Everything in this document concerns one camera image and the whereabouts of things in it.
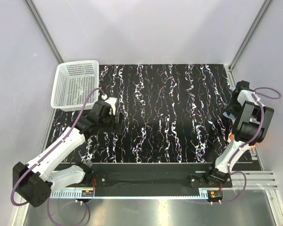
white basket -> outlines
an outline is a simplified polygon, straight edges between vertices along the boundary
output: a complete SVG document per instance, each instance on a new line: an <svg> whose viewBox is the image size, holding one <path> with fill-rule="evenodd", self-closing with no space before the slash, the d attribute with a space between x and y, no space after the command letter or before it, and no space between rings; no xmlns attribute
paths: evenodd
<svg viewBox="0 0 283 226"><path fill-rule="evenodd" d="M88 94L99 87L99 63L96 60L73 61L57 67L51 106L65 112L80 110ZM85 109L92 109L98 90L89 98Z"/></svg>

shiny floor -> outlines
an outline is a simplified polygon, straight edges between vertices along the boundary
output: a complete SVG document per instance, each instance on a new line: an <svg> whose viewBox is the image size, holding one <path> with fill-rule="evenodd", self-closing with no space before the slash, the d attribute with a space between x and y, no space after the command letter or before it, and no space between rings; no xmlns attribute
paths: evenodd
<svg viewBox="0 0 283 226"><path fill-rule="evenodd" d="M240 191L225 191L224 200ZM60 225L77 224L84 207L70 200L51 200L50 212ZM200 200L91 200L83 226L275 226L266 193L248 190L230 204L209 205ZM51 226L47 203L29 207L25 226Z"/></svg>

white wall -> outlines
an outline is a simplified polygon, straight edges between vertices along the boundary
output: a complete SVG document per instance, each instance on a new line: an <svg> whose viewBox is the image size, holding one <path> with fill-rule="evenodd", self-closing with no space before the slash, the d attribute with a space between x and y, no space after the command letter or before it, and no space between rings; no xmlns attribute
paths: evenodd
<svg viewBox="0 0 283 226"><path fill-rule="evenodd" d="M34 0L64 61L230 64L264 0Z"/></svg>
<svg viewBox="0 0 283 226"><path fill-rule="evenodd" d="M283 0L272 3L233 72L252 88L269 86L283 95ZM275 114L260 153L266 168L274 172L283 200L283 97L263 98L263 103Z"/></svg>
<svg viewBox="0 0 283 226"><path fill-rule="evenodd" d="M23 0L0 0L0 226L11 225L12 167L40 151L57 62Z"/></svg>

plastic basket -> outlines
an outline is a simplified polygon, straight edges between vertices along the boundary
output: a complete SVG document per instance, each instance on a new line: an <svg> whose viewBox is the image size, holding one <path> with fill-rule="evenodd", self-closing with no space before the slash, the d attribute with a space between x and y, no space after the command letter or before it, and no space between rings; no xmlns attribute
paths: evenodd
<svg viewBox="0 0 283 226"><path fill-rule="evenodd" d="M80 110L88 94L99 87L99 63L96 60L73 61L57 67L51 106L65 112ZM85 109L92 109L98 91L89 98Z"/></svg>

black marbled tabletop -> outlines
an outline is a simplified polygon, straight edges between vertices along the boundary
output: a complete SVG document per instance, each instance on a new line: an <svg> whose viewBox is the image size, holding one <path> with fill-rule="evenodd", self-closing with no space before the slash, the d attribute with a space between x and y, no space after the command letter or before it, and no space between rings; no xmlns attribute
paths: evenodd
<svg viewBox="0 0 283 226"><path fill-rule="evenodd" d="M65 162L212 162L227 146L223 65L101 65L100 87L119 99L124 134L98 132ZM47 146L77 115L56 111ZM251 161L250 153L239 161Z"/></svg>

